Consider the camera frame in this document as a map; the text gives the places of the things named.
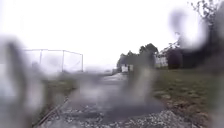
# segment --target road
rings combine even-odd
[[[191,128],[191,123],[176,116],[149,97],[132,101],[124,91],[126,77],[121,74],[86,81],[57,111],[38,128]]]

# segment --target tree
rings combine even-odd
[[[220,51],[222,51],[217,30],[218,28],[220,28],[220,24],[217,22],[219,21],[217,20],[217,12],[219,12],[218,4],[219,3],[215,4],[212,0],[209,0],[207,2],[205,0],[199,0],[198,2],[196,2],[196,4],[190,3],[193,10],[195,10],[200,15],[201,19],[206,23],[208,27],[208,37],[200,49],[197,49],[195,51],[181,49],[180,53],[182,54],[183,68],[194,68],[200,66],[206,59],[210,58],[211,56],[217,55],[218,53],[220,53]],[[184,15],[185,14],[183,12],[175,12],[172,15],[172,25],[175,32],[179,34],[178,45],[181,45],[181,43],[183,42],[181,38],[182,35],[180,26],[178,25],[180,25],[179,22]]]
[[[146,51],[145,46],[141,46],[139,49],[139,54],[141,54],[142,52]]]
[[[145,46],[146,50],[152,52],[152,53],[158,53],[157,47],[155,47],[152,43],[149,43]]]

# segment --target blurry object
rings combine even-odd
[[[16,38],[0,37],[0,125],[28,128],[44,105],[44,88]]]

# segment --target grassy field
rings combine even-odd
[[[158,70],[154,95],[186,120],[208,126],[209,111],[218,89],[218,78],[194,70]]]
[[[46,102],[40,114],[33,119],[33,126],[37,125],[57,105],[62,104],[69,94],[76,89],[76,83],[72,79],[44,80],[43,83],[45,85]]]

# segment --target overcast sky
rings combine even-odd
[[[84,67],[113,68],[121,53],[176,38],[169,14],[186,0],[0,0],[0,27],[27,49],[59,49],[84,56]]]

